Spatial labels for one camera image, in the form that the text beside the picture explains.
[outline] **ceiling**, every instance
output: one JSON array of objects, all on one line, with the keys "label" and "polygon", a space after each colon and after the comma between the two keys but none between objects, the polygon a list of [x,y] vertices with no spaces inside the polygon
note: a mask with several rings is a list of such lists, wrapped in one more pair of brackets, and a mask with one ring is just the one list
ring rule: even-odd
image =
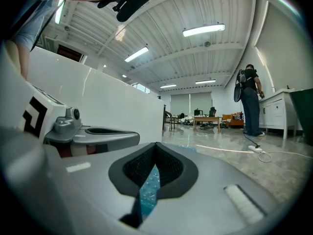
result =
[{"label": "ceiling", "polygon": [[[127,22],[119,23],[112,10],[114,4],[98,9],[95,3],[67,1],[61,23],[52,20],[39,45],[51,49],[47,40],[52,38],[90,56],[106,58],[120,73],[154,91],[203,87],[206,85],[195,82],[207,79],[216,79],[207,86],[222,88],[247,45],[255,2],[150,0]],[[191,37],[182,34],[184,29],[218,23],[225,24],[225,31]],[[144,46],[149,52],[130,63],[124,61]],[[170,84],[177,86],[160,88]]]}]

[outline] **wooden table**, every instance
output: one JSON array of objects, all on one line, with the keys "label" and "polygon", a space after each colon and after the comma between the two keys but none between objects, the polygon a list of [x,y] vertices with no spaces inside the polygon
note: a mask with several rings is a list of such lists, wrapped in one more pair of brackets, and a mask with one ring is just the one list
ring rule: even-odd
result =
[{"label": "wooden table", "polygon": [[221,132],[220,117],[195,117],[195,120],[194,120],[194,130],[197,127],[197,122],[217,122],[218,123],[219,132]]}]

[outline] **jeans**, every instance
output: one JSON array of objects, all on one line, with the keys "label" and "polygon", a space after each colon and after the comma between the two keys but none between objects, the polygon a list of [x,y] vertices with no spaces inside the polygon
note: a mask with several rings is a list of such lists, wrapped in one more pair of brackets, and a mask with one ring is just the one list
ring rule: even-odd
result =
[{"label": "jeans", "polygon": [[262,134],[259,128],[260,105],[258,94],[252,88],[247,87],[243,90],[241,102],[245,110],[247,134],[255,137]]}]

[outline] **white cabinet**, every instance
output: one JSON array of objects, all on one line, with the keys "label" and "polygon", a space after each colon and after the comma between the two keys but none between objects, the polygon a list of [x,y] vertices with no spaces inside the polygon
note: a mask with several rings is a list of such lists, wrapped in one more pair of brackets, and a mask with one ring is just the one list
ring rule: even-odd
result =
[{"label": "white cabinet", "polygon": [[260,127],[284,130],[287,138],[289,127],[296,128],[296,114],[289,95],[290,90],[280,90],[269,98],[260,100]]}]

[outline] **person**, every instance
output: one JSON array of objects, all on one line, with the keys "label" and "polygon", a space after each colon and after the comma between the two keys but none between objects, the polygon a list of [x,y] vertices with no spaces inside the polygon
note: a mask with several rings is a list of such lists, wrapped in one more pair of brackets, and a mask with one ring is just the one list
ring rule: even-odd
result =
[{"label": "person", "polygon": [[246,115],[246,133],[250,136],[262,137],[265,133],[261,132],[259,128],[260,105],[256,88],[257,86],[260,97],[264,98],[261,81],[252,64],[247,65],[245,76],[246,82],[243,87],[241,102]]},{"label": "person", "polygon": [[[79,0],[79,1],[105,1],[105,0]],[[12,24],[12,28],[17,26],[22,20],[22,17],[28,16],[28,12],[32,6],[35,6],[35,10],[29,15],[26,21],[18,28],[16,32],[8,38],[12,41],[18,49],[19,61],[21,66],[21,74],[27,80],[28,63],[30,50],[34,45],[35,39],[42,27],[44,17],[52,8],[53,0],[27,0],[22,10],[19,12],[15,21]]]}]

